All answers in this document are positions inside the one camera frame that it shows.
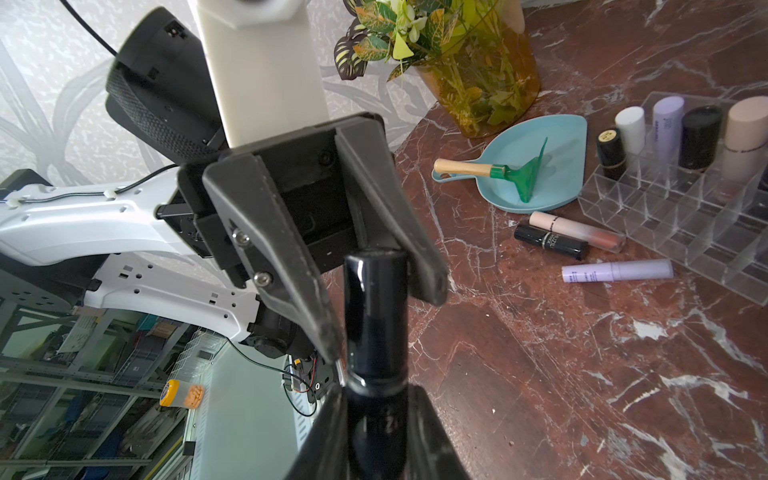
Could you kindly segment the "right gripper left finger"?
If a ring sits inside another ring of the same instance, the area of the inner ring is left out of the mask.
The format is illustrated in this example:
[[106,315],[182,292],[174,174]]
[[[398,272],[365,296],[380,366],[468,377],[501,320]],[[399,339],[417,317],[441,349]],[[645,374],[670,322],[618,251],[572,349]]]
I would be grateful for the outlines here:
[[333,386],[327,393],[309,435],[299,449],[288,480],[344,480],[348,478],[348,403],[345,389]]

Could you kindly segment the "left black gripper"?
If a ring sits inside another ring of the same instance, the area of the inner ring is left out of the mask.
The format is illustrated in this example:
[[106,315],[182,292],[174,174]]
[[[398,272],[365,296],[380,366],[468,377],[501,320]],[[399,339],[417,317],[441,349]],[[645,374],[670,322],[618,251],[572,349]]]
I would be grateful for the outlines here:
[[[269,273],[258,288],[265,305],[333,363],[342,332],[320,272],[345,255],[397,247],[408,256],[411,296],[434,306],[448,296],[448,266],[402,188],[383,126],[363,112],[188,160],[155,216],[237,288]],[[231,238],[237,231],[243,246]]]

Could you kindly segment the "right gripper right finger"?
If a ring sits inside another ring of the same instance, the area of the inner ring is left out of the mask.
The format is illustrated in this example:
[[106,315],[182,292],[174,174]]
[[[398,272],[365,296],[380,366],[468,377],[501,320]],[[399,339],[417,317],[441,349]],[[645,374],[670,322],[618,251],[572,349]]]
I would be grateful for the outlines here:
[[408,385],[408,479],[469,479],[426,390]]

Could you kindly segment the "black lipstick silver band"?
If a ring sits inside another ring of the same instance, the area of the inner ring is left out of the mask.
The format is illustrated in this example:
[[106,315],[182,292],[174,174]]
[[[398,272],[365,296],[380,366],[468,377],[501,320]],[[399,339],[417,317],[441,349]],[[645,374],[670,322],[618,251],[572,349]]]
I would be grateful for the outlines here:
[[407,445],[407,256],[345,257],[349,461],[357,479],[399,479]]

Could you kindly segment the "black lipstick gold band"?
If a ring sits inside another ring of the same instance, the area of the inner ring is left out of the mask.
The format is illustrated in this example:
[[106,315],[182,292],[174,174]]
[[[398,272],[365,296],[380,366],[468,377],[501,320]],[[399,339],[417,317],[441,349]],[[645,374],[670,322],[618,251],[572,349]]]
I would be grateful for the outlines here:
[[620,131],[610,128],[596,137],[597,155],[605,177],[618,181],[626,172],[627,157]]

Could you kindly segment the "white lip balm tube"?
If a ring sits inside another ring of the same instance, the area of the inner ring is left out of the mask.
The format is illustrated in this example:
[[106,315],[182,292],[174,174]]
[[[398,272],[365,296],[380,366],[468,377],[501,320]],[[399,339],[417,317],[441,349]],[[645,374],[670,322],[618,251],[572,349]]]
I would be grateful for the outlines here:
[[624,108],[614,117],[614,125],[620,132],[628,170],[630,161],[636,160],[645,148],[645,111],[640,106]]

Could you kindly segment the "lavender lip balm tube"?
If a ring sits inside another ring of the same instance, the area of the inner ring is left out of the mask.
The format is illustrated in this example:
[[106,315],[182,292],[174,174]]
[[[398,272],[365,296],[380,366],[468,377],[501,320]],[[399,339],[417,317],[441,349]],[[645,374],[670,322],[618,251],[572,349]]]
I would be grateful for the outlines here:
[[654,154],[661,165],[671,164],[679,154],[684,107],[682,96],[664,97],[653,106]]

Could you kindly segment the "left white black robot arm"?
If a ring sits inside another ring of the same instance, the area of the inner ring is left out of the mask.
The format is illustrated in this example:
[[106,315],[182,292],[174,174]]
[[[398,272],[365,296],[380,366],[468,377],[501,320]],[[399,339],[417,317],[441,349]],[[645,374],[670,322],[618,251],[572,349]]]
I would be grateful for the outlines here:
[[330,120],[302,1],[151,11],[110,68],[106,107],[170,160],[130,185],[1,186],[1,293],[44,310],[123,309],[276,358],[341,355],[322,274],[398,249],[396,294],[441,305],[448,269],[406,198],[383,119]]

